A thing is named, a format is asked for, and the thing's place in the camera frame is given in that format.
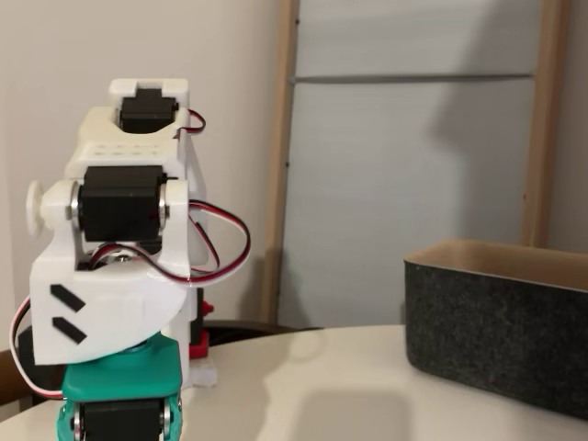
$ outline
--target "gray felt basket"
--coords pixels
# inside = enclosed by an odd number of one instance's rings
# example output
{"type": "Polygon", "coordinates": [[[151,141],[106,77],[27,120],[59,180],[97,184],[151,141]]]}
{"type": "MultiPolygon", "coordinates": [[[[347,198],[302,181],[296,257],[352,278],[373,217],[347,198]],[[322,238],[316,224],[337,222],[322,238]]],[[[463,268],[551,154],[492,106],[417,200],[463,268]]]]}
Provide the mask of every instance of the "gray felt basket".
{"type": "Polygon", "coordinates": [[[405,280],[416,368],[588,419],[588,256],[447,241],[405,280]]]}

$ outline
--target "red part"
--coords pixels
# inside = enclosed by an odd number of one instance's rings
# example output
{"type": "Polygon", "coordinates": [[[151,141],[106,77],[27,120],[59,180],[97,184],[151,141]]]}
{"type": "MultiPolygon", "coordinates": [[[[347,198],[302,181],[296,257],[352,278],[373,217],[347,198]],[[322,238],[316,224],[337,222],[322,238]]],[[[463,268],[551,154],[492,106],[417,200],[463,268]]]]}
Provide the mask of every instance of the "red part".
{"type": "Polygon", "coordinates": [[[206,358],[209,355],[209,333],[204,330],[200,331],[200,343],[190,345],[188,352],[190,354],[190,360],[206,358]]]}

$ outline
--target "white wall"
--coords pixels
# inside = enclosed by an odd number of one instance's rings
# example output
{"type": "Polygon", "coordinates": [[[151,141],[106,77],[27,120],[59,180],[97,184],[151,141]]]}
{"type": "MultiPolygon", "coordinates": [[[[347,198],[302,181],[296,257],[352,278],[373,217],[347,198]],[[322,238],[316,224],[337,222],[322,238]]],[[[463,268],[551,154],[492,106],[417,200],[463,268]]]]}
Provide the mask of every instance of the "white wall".
{"type": "MultiPolygon", "coordinates": [[[[0,243],[2,244],[0,246],[0,351],[5,351],[8,348],[8,326],[15,311],[4,122],[4,109],[0,107],[0,243]]],[[[0,422],[17,412],[17,403],[0,406],[0,422]]]]}
{"type": "Polygon", "coordinates": [[[588,252],[588,2],[571,2],[549,247],[588,252]]]}
{"type": "MultiPolygon", "coordinates": [[[[90,107],[107,103],[112,78],[185,77],[192,106],[209,123],[195,139],[209,200],[242,216],[253,235],[247,268],[210,288],[208,300],[222,318],[256,317],[278,9],[276,0],[25,0],[3,6],[0,109],[18,299],[27,294],[30,264],[48,238],[28,236],[29,182],[39,179],[47,188],[60,178],[79,122],[90,107]]],[[[242,244],[238,232],[223,228],[212,222],[211,236],[229,259],[242,244]]]]}

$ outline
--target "wooden frame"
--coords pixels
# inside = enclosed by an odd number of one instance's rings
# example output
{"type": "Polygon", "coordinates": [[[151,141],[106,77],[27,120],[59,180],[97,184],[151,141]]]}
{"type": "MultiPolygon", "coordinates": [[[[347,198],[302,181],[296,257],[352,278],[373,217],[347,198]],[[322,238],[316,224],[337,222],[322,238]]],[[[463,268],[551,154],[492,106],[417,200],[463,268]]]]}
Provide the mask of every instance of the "wooden frame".
{"type": "Polygon", "coordinates": [[[10,351],[0,352],[0,406],[32,393],[17,370],[10,351]]]}
{"type": "MultiPolygon", "coordinates": [[[[276,119],[270,157],[266,249],[261,293],[261,319],[265,322],[277,320],[277,292],[294,89],[289,78],[294,75],[296,69],[299,7],[299,0],[281,0],[276,119]]],[[[543,0],[523,202],[521,242],[524,245],[544,247],[547,244],[569,11],[570,0],[543,0]]]]}
{"type": "Polygon", "coordinates": [[[569,14],[570,0],[543,0],[523,199],[521,242],[528,246],[547,246],[569,14]]]}
{"type": "Polygon", "coordinates": [[[281,0],[277,53],[276,119],[269,163],[269,193],[266,214],[266,249],[261,292],[261,319],[277,320],[277,291],[284,235],[286,207],[286,167],[292,120],[294,84],[289,79],[296,70],[296,42],[299,0],[281,0]]]}

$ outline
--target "table surface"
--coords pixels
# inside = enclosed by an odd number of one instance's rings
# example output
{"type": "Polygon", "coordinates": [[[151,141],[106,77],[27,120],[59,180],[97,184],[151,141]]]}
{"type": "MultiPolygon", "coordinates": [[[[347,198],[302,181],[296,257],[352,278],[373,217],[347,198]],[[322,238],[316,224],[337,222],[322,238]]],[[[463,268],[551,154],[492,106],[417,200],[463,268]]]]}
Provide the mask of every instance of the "table surface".
{"type": "MultiPolygon", "coordinates": [[[[182,440],[585,441],[588,423],[412,368],[401,326],[285,334],[211,350],[219,385],[183,394],[182,440]]],[[[58,402],[0,424],[52,440],[58,402]]]]}

